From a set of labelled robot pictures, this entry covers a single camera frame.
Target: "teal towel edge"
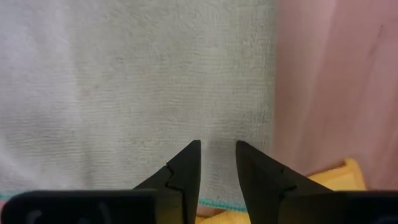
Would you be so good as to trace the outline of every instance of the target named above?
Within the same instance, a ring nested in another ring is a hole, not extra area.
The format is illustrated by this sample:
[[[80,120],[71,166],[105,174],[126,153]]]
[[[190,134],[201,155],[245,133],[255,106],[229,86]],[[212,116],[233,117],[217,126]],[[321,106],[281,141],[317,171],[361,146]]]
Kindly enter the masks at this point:
[[[22,193],[22,192],[0,194],[0,200],[9,200],[12,196],[20,194],[20,193]],[[216,200],[212,200],[212,199],[208,199],[208,198],[199,198],[199,204],[208,206],[208,207],[221,208],[221,209],[225,209],[225,210],[234,210],[237,212],[247,212],[248,211],[246,209],[246,207],[243,207],[238,204],[216,201]]]

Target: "yellow cloth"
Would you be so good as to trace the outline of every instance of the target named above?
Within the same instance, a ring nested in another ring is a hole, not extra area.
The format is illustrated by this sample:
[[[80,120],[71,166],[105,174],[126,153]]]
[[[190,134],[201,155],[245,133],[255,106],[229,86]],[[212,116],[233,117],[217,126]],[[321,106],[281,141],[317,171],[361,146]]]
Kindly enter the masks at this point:
[[[332,190],[366,190],[361,169],[353,159],[346,159],[343,166],[312,175],[310,179]],[[250,224],[250,219],[247,213],[225,211],[210,218],[197,217],[197,223]]]

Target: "gray towel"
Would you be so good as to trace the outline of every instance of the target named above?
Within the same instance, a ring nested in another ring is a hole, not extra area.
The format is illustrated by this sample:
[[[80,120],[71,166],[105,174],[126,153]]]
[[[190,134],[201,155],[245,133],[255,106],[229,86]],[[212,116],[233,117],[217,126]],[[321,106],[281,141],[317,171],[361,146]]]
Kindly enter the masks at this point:
[[[275,0],[0,1],[0,192],[128,189],[202,140],[200,202],[270,152]]]

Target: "yellow object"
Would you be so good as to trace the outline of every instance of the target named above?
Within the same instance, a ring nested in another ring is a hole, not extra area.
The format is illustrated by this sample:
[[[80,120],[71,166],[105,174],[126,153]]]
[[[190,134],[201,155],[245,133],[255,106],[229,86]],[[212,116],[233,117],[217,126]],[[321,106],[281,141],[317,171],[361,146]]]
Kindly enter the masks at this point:
[[[332,190],[366,190],[358,163],[346,159],[341,167],[310,176],[310,179]],[[196,224],[250,224],[247,213],[225,211],[210,218],[197,217]]]

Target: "fabric background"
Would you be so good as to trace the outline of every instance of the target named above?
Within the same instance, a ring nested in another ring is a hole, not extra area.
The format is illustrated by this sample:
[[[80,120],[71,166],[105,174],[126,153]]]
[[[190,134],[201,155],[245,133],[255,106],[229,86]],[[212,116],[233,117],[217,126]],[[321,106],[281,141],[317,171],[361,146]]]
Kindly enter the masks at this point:
[[[0,192],[125,189],[202,140],[202,203],[271,151],[276,0],[0,2]]]

